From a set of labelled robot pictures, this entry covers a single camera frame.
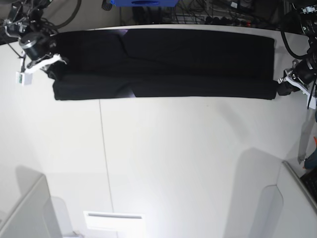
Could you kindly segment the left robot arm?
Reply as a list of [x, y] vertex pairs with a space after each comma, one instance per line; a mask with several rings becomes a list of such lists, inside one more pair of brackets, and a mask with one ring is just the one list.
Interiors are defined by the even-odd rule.
[[[293, 66], [284, 71], [277, 93], [280, 96], [287, 96], [292, 92], [300, 91], [299, 87], [286, 80], [286, 77], [290, 77], [305, 89], [308, 89], [311, 84], [313, 88], [308, 90], [308, 96], [315, 97], [317, 95], [317, 2], [315, 0], [291, 0], [290, 2], [294, 9], [282, 18], [280, 33], [284, 46], [294, 61]], [[288, 44], [285, 32], [292, 20], [297, 20], [303, 34], [308, 37], [309, 48], [304, 55], [294, 53]]]

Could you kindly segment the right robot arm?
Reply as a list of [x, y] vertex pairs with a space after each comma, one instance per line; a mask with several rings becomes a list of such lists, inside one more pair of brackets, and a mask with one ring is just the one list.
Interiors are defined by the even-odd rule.
[[80, 0], [71, 16], [59, 25], [42, 17], [51, 0], [2, 0], [0, 3], [11, 6], [8, 17], [2, 20], [0, 27], [8, 37], [16, 38], [22, 49], [22, 54], [18, 54], [21, 70], [17, 76], [25, 78], [37, 70], [46, 71], [56, 62], [67, 64], [67, 59], [56, 52], [53, 35], [75, 18], [82, 3]]

